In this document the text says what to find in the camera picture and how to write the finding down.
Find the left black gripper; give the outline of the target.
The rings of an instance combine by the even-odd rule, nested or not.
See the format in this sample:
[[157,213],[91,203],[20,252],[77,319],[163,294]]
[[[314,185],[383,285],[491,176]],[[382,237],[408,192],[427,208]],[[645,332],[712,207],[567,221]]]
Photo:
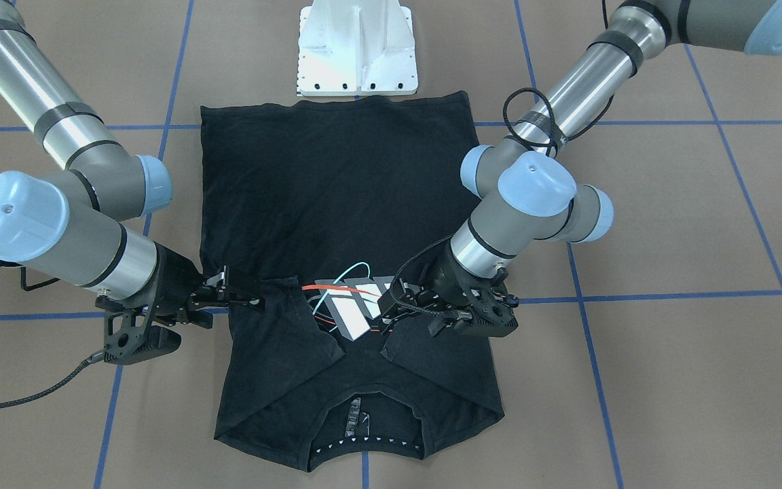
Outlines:
[[502,281],[495,283],[493,279],[472,275],[458,263],[448,244],[426,266],[420,286],[406,282],[388,285],[377,301],[376,325],[380,334],[391,332],[401,319],[419,314],[419,308],[440,313],[432,326],[508,325]]

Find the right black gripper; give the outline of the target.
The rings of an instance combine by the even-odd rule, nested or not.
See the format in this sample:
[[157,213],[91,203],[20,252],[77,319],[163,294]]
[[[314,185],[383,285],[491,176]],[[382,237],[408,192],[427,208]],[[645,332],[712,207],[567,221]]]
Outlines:
[[213,315],[202,308],[245,304],[255,310],[264,309],[260,279],[233,266],[223,266],[206,278],[190,259],[176,251],[160,244],[155,250],[154,272],[137,294],[145,324],[192,324],[209,330]]

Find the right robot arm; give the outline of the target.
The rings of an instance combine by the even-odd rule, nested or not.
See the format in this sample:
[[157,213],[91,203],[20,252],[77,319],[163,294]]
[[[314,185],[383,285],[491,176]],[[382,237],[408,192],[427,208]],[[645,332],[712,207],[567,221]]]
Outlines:
[[212,325],[205,308],[261,307],[258,282],[190,259],[126,225],[170,204],[173,185],[155,157],[133,155],[77,95],[0,1],[0,94],[57,164],[43,175],[0,173],[0,264],[78,286],[114,314],[162,325]]

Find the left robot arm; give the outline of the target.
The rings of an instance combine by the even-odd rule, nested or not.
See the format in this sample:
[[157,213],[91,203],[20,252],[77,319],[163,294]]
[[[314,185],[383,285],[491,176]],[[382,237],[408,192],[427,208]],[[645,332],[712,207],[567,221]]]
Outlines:
[[395,273],[378,300],[375,327],[389,332],[425,316],[430,335],[503,337],[517,328],[519,298],[506,287],[508,267],[531,242],[593,242],[608,232],[614,205],[605,192],[578,183],[558,161],[570,143],[605,115],[622,84],[671,46],[701,46],[749,56],[782,55],[782,1],[625,1],[605,29],[508,134],[479,145],[460,165],[460,182],[480,199],[452,235],[426,247],[436,257],[416,280]]

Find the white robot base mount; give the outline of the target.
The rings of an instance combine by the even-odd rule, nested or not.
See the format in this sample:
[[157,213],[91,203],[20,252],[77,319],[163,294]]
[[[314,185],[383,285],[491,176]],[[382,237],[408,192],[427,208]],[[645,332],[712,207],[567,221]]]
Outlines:
[[298,96],[418,92],[413,13],[400,2],[314,1],[299,21]]

